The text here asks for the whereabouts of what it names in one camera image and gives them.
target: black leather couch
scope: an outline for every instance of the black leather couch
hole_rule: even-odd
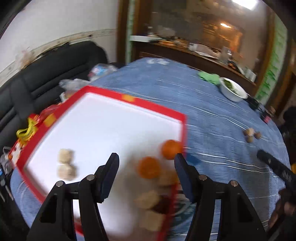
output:
[[[0,88],[0,150],[13,146],[16,131],[27,128],[31,113],[57,103],[62,79],[88,80],[98,63],[108,63],[105,51],[91,41],[64,45],[37,59]]]

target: ceiling light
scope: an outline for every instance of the ceiling light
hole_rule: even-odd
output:
[[[220,25],[222,25],[225,28],[231,28],[230,26],[226,25],[225,23],[221,23]]]
[[[232,0],[232,1],[250,10],[253,10],[258,3],[258,0]]]

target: person's hand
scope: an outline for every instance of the person's hand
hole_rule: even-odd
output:
[[[286,202],[285,205],[283,205],[282,197],[285,195],[288,195],[287,189],[282,189],[279,191],[279,195],[281,196],[281,199],[277,201],[276,208],[271,214],[271,217],[268,221],[268,228],[270,229],[275,222],[278,220],[279,216],[282,214],[286,214],[288,216],[292,216],[296,212],[296,205],[291,204],[290,202]]]

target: black sofa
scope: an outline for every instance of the black sofa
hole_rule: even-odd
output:
[[[31,113],[60,101],[62,79],[87,80],[91,68],[108,63],[105,51],[91,41],[66,44],[47,52],[0,87],[0,150],[13,146],[16,131],[27,128]],[[6,202],[0,200],[0,240],[26,240],[29,231],[16,205],[4,187],[0,187]]]

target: green wall decoration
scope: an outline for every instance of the green wall decoration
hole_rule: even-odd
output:
[[[288,30],[277,15],[275,15],[274,21],[275,27],[272,54],[262,84],[255,95],[255,98],[262,104],[267,103],[274,90],[281,73],[287,49]]]
[[[128,5],[128,20],[126,23],[126,64],[131,62],[131,49],[132,42],[130,41],[131,35],[133,34],[133,20],[135,16],[135,4],[136,0],[129,0]]]

